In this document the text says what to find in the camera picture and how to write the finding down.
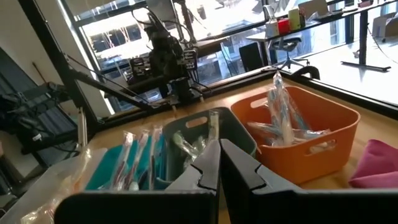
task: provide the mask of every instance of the plastic packaging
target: plastic packaging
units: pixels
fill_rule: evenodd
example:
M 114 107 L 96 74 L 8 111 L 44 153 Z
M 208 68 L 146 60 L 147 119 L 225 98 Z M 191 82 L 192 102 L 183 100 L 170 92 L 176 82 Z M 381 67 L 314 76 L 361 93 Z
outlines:
M 126 179 L 124 181 L 124 189 L 125 190 L 139 190 L 138 180 L 134 179 L 134 174 L 136 173 L 137 167 L 139 165 L 139 161 L 142 156 L 142 152 L 148 143 L 149 131 L 143 130 L 141 132 L 141 136 L 138 139 L 138 149 L 136 151 L 136 155 L 134 156 L 134 162 L 132 163 L 131 169 L 126 175 Z
M 57 193 L 51 200 L 39 207 L 37 210 L 28 213 L 21 218 L 22 224 L 54 224 L 54 213 L 60 202 L 71 194 L 82 190 L 80 179 L 86 170 L 87 164 L 92 158 L 91 150 L 86 147 L 79 155 L 75 166 L 72 166 L 72 175 L 66 177 Z
M 216 110 L 209 110 L 209 136 L 207 139 L 207 143 L 212 140 L 217 140 L 220 138 L 220 121 L 219 121 L 219 114 Z
M 184 137 L 182 136 L 181 131 L 177 131 L 173 135 L 173 142 L 176 146 L 178 146 L 182 151 L 186 152 L 189 156 L 197 157 L 197 150 L 187 142 Z
M 265 142 L 267 146 L 283 146 L 283 143 L 280 141 L 282 138 L 281 130 L 277 129 L 272 124 L 264 124 L 258 122 L 248 122 L 248 126 L 259 131 L 263 131 L 265 133 L 271 134 L 272 138 L 266 138 Z M 311 131 L 311 130 L 302 130 L 302 129 L 293 129 L 294 140 L 292 144 L 298 144 L 300 142 L 308 141 L 314 138 L 318 138 L 324 134 L 330 133 L 330 130 L 324 131 Z M 326 148 L 331 148 L 334 146 L 334 142 L 324 142 L 317 146 L 314 146 L 311 151 L 318 152 L 324 150 Z
M 124 184 L 124 175 L 128 170 L 127 159 L 130 154 L 131 146 L 134 141 L 135 135 L 129 132 L 124 132 L 124 140 L 122 145 L 122 151 L 120 152 L 118 161 L 116 162 L 116 168 L 111 176 L 111 189 L 122 190 Z
M 268 103 L 272 124 L 280 129 L 284 145 L 288 146 L 293 143 L 294 134 L 290 122 L 289 94 L 284 90 L 282 77 L 277 72 L 274 75 L 274 89 L 268 92 Z
M 154 127 L 152 132 L 152 141 L 150 142 L 150 153 L 149 153 L 149 190 L 155 189 L 155 178 L 156 178 L 156 167 L 155 161 L 159 156 L 160 136 L 162 135 L 162 127 Z
M 199 138 L 192 144 L 192 146 L 199 152 L 202 153 L 206 148 L 207 141 L 203 136 Z

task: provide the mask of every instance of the box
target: box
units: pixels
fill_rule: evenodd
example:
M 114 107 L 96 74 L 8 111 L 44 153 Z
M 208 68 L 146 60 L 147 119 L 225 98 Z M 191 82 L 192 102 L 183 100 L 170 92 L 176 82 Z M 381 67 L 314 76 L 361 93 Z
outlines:
M 398 15 L 396 12 L 374 18 L 373 37 L 393 37 L 398 35 Z

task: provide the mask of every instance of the black chair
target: black chair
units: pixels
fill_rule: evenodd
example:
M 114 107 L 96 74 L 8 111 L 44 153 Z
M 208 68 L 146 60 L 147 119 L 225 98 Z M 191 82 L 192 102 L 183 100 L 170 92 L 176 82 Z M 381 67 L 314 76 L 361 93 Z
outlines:
M 243 68 L 245 72 L 250 72 L 255 69 L 261 68 L 262 64 L 261 55 L 257 43 L 251 43 L 239 48 Z

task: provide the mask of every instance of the pink towel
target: pink towel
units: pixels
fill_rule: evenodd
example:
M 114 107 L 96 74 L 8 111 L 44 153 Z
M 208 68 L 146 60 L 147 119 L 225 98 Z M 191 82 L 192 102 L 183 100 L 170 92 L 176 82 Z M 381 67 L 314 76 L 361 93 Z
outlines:
M 369 140 L 348 183 L 358 188 L 398 188 L 398 149 Z

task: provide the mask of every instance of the orange plastic bin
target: orange plastic bin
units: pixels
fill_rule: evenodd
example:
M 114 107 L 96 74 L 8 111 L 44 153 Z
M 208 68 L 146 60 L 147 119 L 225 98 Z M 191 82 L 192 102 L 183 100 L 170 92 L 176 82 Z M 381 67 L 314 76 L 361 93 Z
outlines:
M 267 93 L 243 99 L 233 104 L 231 110 L 256 140 L 257 160 L 295 184 L 340 170 L 348 162 L 360 119 L 359 113 L 298 87 L 287 86 L 286 89 L 314 131 L 329 129 L 331 133 L 287 147 L 265 146 L 264 136 L 248 127 L 247 123 L 254 121 L 271 124 L 271 115 L 266 107 L 251 106 L 252 102 L 266 98 Z M 310 153 L 312 146 L 332 140 L 335 141 L 333 148 Z

